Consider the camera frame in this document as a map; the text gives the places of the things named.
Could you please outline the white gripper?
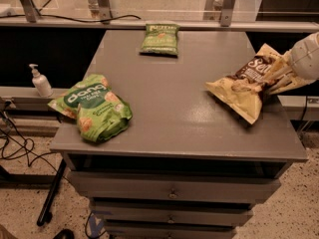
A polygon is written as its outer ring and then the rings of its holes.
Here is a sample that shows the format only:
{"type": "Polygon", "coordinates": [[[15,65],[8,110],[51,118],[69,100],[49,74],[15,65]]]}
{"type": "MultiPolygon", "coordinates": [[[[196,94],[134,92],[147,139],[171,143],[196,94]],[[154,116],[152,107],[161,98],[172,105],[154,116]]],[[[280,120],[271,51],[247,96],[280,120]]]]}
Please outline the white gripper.
{"type": "Polygon", "coordinates": [[[291,67],[282,58],[276,60],[264,75],[264,80],[270,82],[279,79],[282,75],[291,72],[292,69],[299,77],[282,77],[267,90],[268,95],[295,90],[319,79],[319,32],[310,34],[295,43],[290,50],[289,64],[291,67]]]}

